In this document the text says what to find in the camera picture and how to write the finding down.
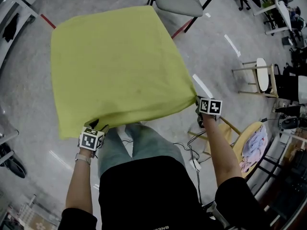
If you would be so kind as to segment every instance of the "wristwatch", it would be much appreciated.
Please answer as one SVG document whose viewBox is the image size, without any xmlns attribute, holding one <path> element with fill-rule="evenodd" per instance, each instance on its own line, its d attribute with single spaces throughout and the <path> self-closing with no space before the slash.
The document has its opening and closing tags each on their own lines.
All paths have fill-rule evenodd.
<svg viewBox="0 0 307 230">
<path fill-rule="evenodd" d="M 88 158 L 88 157 L 86 157 L 86 156 L 84 156 L 84 155 L 82 155 L 82 154 L 79 154 L 79 153 L 77 153 L 76 154 L 76 157 L 75 157 L 75 161 L 77 161 L 77 160 L 83 160 L 83 161 L 85 161 L 85 162 L 87 162 L 88 163 L 88 165 L 91 165 L 91 158 Z"/>
</svg>

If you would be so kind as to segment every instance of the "chair seat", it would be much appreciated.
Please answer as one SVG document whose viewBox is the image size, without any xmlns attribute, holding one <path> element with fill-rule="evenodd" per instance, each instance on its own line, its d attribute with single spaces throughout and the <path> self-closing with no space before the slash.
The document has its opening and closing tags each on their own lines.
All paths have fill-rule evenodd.
<svg viewBox="0 0 307 230">
<path fill-rule="evenodd" d="M 171 13 L 202 17 L 203 10 L 199 0 L 155 0 L 157 7 Z"/>
</svg>

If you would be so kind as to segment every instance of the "table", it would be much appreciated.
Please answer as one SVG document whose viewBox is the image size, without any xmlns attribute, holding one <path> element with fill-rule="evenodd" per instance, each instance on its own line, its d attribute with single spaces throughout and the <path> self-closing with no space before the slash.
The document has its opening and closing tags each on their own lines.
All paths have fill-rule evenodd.
<svg viewBox="0 0 307 230">
<path fill-rule="evenodd" d="M 51 38 L 51 78 L 61 138 L 153 120 L 195 104 L 185 63 L 152 6 L 77 16 Z"/>
<path fill-rule="evenodd" d="M 275 0 L 275 4 L 274 5 L 271 5 L 263 10 L 260 10 L 256 13 L 253 13 L 255 16 L 256 15 L 259 15 L 261 13 L 264 13 L 266 11 L 269 11 L 269 10 L 272 10 L 272 9 L 277 9 L 278 12 L 281 14 L 285 24 L 286 24 L 286 27 L 281 27 L 281 28 L 277 28 L 277 29 L 274 29 L 274 30 L 270 30 L 270 31 L 266 31 L 265 34 L 268 35 L 268 34 L 273 34 L 273 33 L 276 33 L 276 32 L 282 32 L 282 31 L 286 31 L 286 30 L 292 30 L 292 26 L 291 26 L 291 21 L 290 21 L 290 15 L 289 15 L 289 11 L 286 7 L 286 5 L 284 4 L 283 1 L 278 1 L 278 0 Z"/>
</svg>

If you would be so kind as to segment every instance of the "hand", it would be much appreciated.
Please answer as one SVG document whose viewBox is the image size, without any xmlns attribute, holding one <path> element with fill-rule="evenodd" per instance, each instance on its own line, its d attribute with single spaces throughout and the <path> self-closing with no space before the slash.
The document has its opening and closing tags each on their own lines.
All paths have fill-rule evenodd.
<svg viewBox="0 0 307 230">
<path fill-rule="evenodd" d="M 209 121 L 209 120 L 214 120 L 215 121 L 214 116 L 208 115 L 208 114 L 205 114 L 205 113 L 202 113 L 202 119 L 203 119 L 204 123 Z"/>
<path fill-rule="evenodd" d="M 85 149 L 85 148 L 80 148 L 80 152 L 79 152 L 79 154 L 86 156 L 88 158 L 92 157 L 92 153 L 93 153 L 93 151 L 91 151 L 89 149 Z"/>
</svg>

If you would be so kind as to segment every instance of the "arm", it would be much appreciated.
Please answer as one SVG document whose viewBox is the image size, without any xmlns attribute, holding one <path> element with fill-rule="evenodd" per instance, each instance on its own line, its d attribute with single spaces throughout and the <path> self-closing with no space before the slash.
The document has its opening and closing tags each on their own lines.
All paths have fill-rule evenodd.
<svg viewBox="0 0 307 230">
<path fill-rule="evenodd" d="M 207 131 L 217 186 L 232 177 L 242 177 L 241 169 L 232 148 L 222 135 L 214 118 L 203 114 Z"/>
<path fill-rule="evenodd" d="M 92 151 L 81 148 L 80 154 L 90 158 Z M 77 208 L 93 214 L 90 166 L 83 160 L 76 161 L 66 197 L 66 208 Z"/>
</svg>

